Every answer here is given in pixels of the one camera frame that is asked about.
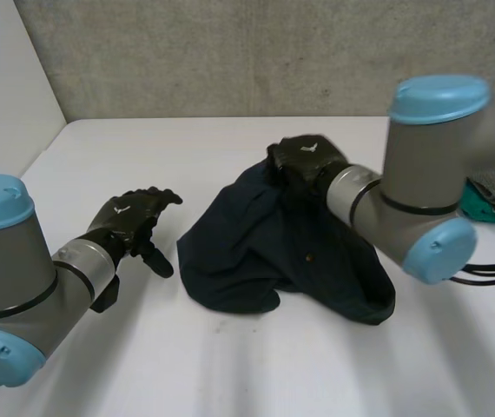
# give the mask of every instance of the concrete wall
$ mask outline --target concrete wall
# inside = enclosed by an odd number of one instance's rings
[[[12,0],[0,0],[0,173],[21,175],[66,124]]]
[[[495,0],[16,0],[69,121],[384,115],[409,76],[495,87]]]

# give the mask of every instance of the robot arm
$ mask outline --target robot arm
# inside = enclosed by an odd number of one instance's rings
[[[181,202],[155,188],[114,197],[51,259],[23,183],[0,175],[0,386],[27,382],[89,308],[116,302],[123,257],[141,255],[157,274],[173,274],[150,238],[159,214]]]
[[[322,136],[285,139],[268,152],[289,184],[305,184],[409,275],[437,283],[460,271],[476,246],[472,224],[456,210],[468,174],[495,169],[495,95],[472,76],[400,84],[382,177],[351,165]]]

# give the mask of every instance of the dark fabric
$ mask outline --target dark fabric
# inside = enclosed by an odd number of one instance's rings
[[[394,310],[394,287],[374,248],[324,204],[292,199],[265,179],[265,164],[224,188],[178,241],[181,278],[200,304],[265,313],[276,289],[300,291],[366,324]]]

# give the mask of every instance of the white logo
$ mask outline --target white logo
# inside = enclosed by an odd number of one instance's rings
[[[129,209],[129,206],[126,208],[115,207],[115,212],[119,215],[119,214],[121,214],[122,211],[126,211],[127,209]]]
[[[318,143],[315,143],[315,145],[312,146],[311,148],[308,148],[306,146],[302,146],[300,148],[300,150],[305,150],[306,152],[314,152],[315,150],[317,150],[317,145],[318,145]]]

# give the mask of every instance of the white tabletop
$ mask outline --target white tabletop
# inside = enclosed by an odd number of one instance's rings
[[[323,133],[380,171],[383,117],[142,119],[68,125],[23,177],[51,252],[80,235],[113,195],[155,185],[181,206],[155,244],[175,242],[219,190],[283,136]],[[495,226],[473,260],[495,262]],[[120,268],[120,300],[88,312],[24,387],[0,388],[0,417],[495,417],[495,288],[427,287],[381,257],[397,290],[378,327],[305,295],[264,315],[218,314],[190,300],[178,273]]]

